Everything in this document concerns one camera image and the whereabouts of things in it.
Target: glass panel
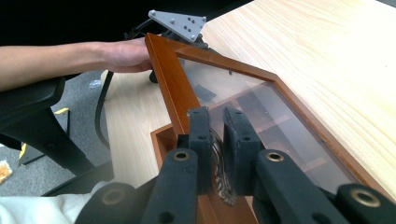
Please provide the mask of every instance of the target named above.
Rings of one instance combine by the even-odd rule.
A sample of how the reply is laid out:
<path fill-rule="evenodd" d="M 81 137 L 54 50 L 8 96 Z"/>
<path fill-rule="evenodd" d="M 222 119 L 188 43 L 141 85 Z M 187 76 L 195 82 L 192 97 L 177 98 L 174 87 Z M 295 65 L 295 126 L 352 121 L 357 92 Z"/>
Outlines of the glass panel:
<path fill-rule="evenodd" d="M 272 82 L 206 64 L 180 59 L 201 105 L 208 106 L 211 126 L 223 136 L 223 109 L 246 113 L 266 148 L 288 153 L 311 181 L 329 192 L 358 182 L 306 125 Z"/>

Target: black chair armrest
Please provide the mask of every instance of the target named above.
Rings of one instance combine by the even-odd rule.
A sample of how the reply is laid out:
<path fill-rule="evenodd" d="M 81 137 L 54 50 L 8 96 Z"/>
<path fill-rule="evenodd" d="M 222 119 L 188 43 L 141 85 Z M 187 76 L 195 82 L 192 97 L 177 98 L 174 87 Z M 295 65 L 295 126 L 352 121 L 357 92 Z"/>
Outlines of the black chair armrest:
<path fill-rule="evenodd" d="M 65 78 L 56 77 L 0 92 L 0 129 L 55 105 L 64 92 Z"/>

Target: hand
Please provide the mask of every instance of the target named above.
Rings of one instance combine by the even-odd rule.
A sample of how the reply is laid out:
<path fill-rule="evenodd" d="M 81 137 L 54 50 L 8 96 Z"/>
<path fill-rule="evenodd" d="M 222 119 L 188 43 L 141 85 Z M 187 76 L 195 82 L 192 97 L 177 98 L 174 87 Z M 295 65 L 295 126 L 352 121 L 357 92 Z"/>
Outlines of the hand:
<path fill-rule="evenodd" d="M 136 73 L 152 69 L 144 37 L 107 43 L 107 69 L 115 73 Z"/>

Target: human arm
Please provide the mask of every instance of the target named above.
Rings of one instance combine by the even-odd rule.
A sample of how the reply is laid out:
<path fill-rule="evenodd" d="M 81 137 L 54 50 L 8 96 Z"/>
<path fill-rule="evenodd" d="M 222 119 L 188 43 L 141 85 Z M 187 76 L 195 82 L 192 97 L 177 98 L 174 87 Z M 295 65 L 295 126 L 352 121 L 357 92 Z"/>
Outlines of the human arm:
<path fill-rule="evenodd" d="M 144 38 L 58 46 L 0 47 L 0 91 L 93 70 L 118 73 L 151 69 Z"/>

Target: metal bracket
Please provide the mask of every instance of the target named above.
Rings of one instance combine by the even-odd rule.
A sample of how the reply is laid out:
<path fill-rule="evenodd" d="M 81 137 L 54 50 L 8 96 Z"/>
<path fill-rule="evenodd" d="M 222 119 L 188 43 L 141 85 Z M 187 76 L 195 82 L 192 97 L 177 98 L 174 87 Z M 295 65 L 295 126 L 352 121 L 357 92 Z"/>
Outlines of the metal bracket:
<path fill-rule="evenodd" d="M 206 17 L 162 12 L 154 9 L 148 13 L 148 16 L 190 43 L 197 39 L 206 23 Z"/>

